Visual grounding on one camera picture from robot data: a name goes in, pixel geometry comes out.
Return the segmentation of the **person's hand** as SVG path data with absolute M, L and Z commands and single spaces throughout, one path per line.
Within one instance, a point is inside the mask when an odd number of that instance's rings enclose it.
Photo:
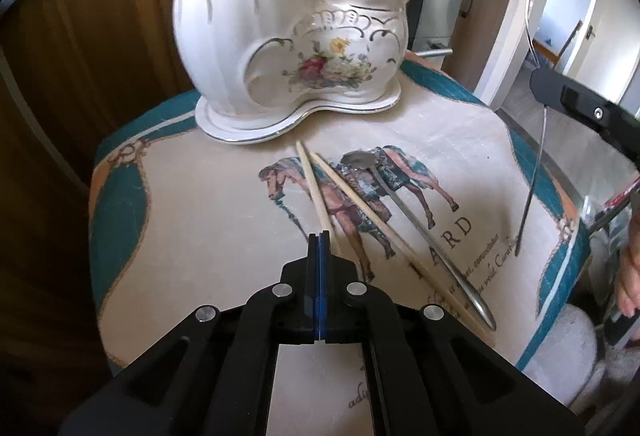
M 631 318 L 640 308 L 640 228 L 639 212 L 634 212 L 629 223 L 628 243 L 620 256 L 615 280 L 618 310 Z

